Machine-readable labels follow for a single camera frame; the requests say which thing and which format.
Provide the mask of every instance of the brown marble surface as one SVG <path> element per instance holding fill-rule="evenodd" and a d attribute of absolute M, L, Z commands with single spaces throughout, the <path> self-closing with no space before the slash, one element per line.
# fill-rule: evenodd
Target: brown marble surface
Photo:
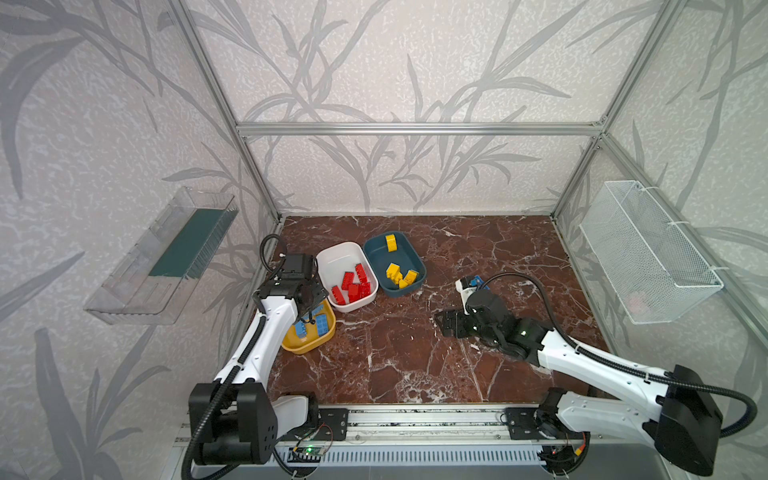
<path fill-rule="evenodd" d="M 361 246 L 400 230 L 427 267 L 423 288 L 336 313 L 336 334 L 301 356 L 281 350 L 270 397 L 314 391 L 320 403 L 540 402 L 550 386 L 586 393 L 569 376 L 516 362 L 477 339 L 445 338 L 432 320 L 461 306 L 454 282 L 506 270 L 538 277 L 574 338 L 605 349 L 587 300 L 548 217 L 289 217 L 283 238 L 293 252 L 317 254 L 337 243 Z M 493 290 L 518 316 L 548 323 L 529 282 L 500 278 Z"/>

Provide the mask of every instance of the blue lego brick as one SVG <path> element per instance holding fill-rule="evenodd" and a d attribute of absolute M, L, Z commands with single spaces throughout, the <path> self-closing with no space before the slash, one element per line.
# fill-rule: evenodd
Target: blue lego brick
<path fill-rule="evenodd" d="M 306 325 L 304 325 L 304 322 L 298 322 L 293 328 L 296 329 L 296 336 L 301 339 L 306 338 Z"/>
<path fill-rule="evenodd" d="M 325 306 L 325 303 L 321 303 L 320 305 L 316 306 L 315 309 L 312 310 L 312 317 L 314 318 L 314 317 L 318 316 L 319 314 L 321 314 L 321 312 L 323 311 L 323 307 L 324 306 Z M 305 316 L 303 316 L 301 318 L 303 318 L 305 320 L 309 320 L 310 319 L 310 315 L 306 314 Z"/>
<path fill-rule="evenodd" d="M 328 333 L 328 316 L 324 313 L 315 317 L 317 326 L 317 336 L 323 336 Z"/>

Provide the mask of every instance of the wallpaper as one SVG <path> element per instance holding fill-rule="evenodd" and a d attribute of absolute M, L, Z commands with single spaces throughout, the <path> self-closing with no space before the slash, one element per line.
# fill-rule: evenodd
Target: wallpaper
<path fill-rule="evenodd" d="M 262 137 L 250 149 L 285 212 L 549 214 L 588 140 Z"/>
<path fill-rule="evenodd" d="M 768 2 L 689 1 L 612 127 L 612 134 L 765 304 Z M 756 421 L 722 439 L 716 479 L 763 478 L 768 468 L 768 356 L 712 296 L 672 323 L 629 321 L 578 226 L 606 180 L 624 180 L 598 154 L 558 218 L 574 266 L 616 352 L 694 368 L 705 382 L 751 395 Z M 730 424 L 738 402 L 715 397 Z"/>
<path fill-rule="evenodd" d="M 611 132 L 766 308 L 767 7 L 685 8 Z"/>
<path fill-rule="evenodd" d="M 235 115 L 596 121 L 662 1 L 191 0 Z M 584 138 L 252 137 L 286 213 L 540 213 Z"/>
<path fill-rule="evenodd" d="M 595 121 L 662 2 L 188 3 L 239 121 Z"/>
<path fill-rule="evenodd" d="M 0 2 L 0 478 L 158 478 L 273 226 L 165 8 Z M 240 213 L 178 321 L 87 314 L 182 185 Z"/>

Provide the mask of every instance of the yellow bowl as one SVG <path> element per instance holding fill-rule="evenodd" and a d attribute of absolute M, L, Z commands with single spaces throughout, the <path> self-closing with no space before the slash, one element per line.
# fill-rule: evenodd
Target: yellow bowl
<path fill-rule="evenodd" d="M 333 314 L 328 300 L 323 300 L 323 311 L 318 313 L 318 315 L 324 313 L 328 319 L 328 333 L 323 336 L 317 336 L 317 325 L 305 323 L 306 337 L 301 339 L 296 335 L 296 329 L 291 326 L 285 338 L 283 338 L 283 349 L 296 355 L 303 355 L 330 340 L 333 334 L 336 333 L 336 315 Z"/>

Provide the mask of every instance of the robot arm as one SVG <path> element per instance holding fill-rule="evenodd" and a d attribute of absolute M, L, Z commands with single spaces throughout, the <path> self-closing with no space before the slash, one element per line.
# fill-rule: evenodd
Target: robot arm
<path fill-rule="evenodd" d="M 487 284 L 500 276 L 521 276 L 540 291 L 554 329 L 535 319 L 516 318 Z M 481 283 L 456 282 L 463 308 L 435 315 L 444 336 L 477 336 L 511 357 L 566 373 L 617 399 L 580 396 L 550 389 L 539 406 L 539 432 L 547 438 L 596 431 L 653 446 L 667 460 L 697 475 L 712 475 L 718 439 L 746 428 L 756 416 L 754 401 L 733 390 L 703 385 L 690 369 L 649 367 L 573 340 L 556 322 L 542 285 L 524 273 L 502 273 Z M 721 430 L 723 415 L 711 393 L 739 399 L 744 416 Z"/>
<path fill-rule="evenodd" d="M 262 242 L 262 250 L 268 239 Z M 228 465 L 221 475 L 237 465 L 264 464 L 289 430 L 318 426 L 314 394 L 285 395 L 270 402 L 266 393 L 270 370 L 288 329 L 303 321 L 302 316 L 328 295 L 319 281 L 314 257 L 282 257 L 253 294 L 257 311 L 235 353 L 213 382 L 198 383 L 190 394 L 192 439 L 182 468 L 185 480 L 192 478 L 192 460 L 197 465 Z M 227 411 L 233 402 L 237 408 Z"/>

